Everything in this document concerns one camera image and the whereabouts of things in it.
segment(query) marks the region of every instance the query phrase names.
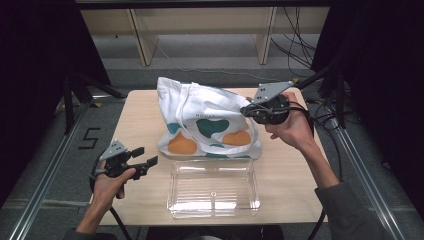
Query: black cloth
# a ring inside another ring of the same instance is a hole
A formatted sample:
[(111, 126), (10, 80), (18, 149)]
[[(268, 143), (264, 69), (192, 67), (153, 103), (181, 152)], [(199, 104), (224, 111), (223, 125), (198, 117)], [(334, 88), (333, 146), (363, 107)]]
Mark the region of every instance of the black cloth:
[[(378, 219), (359, 201), (348, 183), (315, 190), (324, 211), (328, 216), (331, 239), (392, 239)], [(209, 235), (226, 240), (246, 239), (284, 239), (278, 225), (265, 226), (222, 226), (222, 227), (151, 227), (147, 234), (149, 239), (161, 240), (199, 240), (200, 236)], [(71, 229), (64, 240), (114, 239), (77, 233)]]

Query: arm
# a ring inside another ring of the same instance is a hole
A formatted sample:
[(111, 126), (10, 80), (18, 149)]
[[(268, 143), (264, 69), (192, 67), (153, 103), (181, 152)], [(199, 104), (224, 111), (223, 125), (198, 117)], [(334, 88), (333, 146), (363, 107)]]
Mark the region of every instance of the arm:
[(124, 184), (134, 175), (134, 168), (125, 171), (121, 176), (110, 178), (104, 174), (96, 178), (93, 201), (76, 230), (69, 230), (64, 239), (96, 239), (95, 233), (103, 216), (112, 207), (113, 199), (125, 197)]
[[(293, 93), (283, 93), (297, 102)], [(318, 186), (315, 190), (328, 222), (332, 239), (391, 239), (377, 218), (359, 201), (347, 183), (340, 183), (312, 136), (302, 112), (290, 111), (280, 125), (266, 125), (271, 139), (280, 138), (305, 157)]]

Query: fabric bag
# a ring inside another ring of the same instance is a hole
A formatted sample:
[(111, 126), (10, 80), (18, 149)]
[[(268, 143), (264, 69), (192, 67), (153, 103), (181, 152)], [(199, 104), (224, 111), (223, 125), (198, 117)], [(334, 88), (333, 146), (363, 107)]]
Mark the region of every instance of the fabric bag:
[(223, 89), (158, 79), (159, 107), (168, 131), (158, 143), (168, 156), (258, 159), (258, 125), (240, 108), (250, 102)]

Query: sleeve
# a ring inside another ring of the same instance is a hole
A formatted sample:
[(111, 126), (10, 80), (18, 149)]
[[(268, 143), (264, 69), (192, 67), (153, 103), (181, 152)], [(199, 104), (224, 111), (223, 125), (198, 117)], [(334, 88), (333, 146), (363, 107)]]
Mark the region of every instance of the sleeve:
[(75, 228), (66, 232), (63, 240), (117, 240), (116, 236), (108, 233), (86, 234), (75, 231)]
[(315, 193), (328, 216), (333, 240), (391, 239), (378, 219), (360, 203), (348, 183), (316, 189)]

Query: transparent plastic box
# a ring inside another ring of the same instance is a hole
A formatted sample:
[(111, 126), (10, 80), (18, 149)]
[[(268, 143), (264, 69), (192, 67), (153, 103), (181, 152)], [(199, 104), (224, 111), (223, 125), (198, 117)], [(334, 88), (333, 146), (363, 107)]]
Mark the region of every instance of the transparent plastic box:
[(175, 161), (167, 206), (174, 218), (254, 216), (260, 201), (253, 161)]

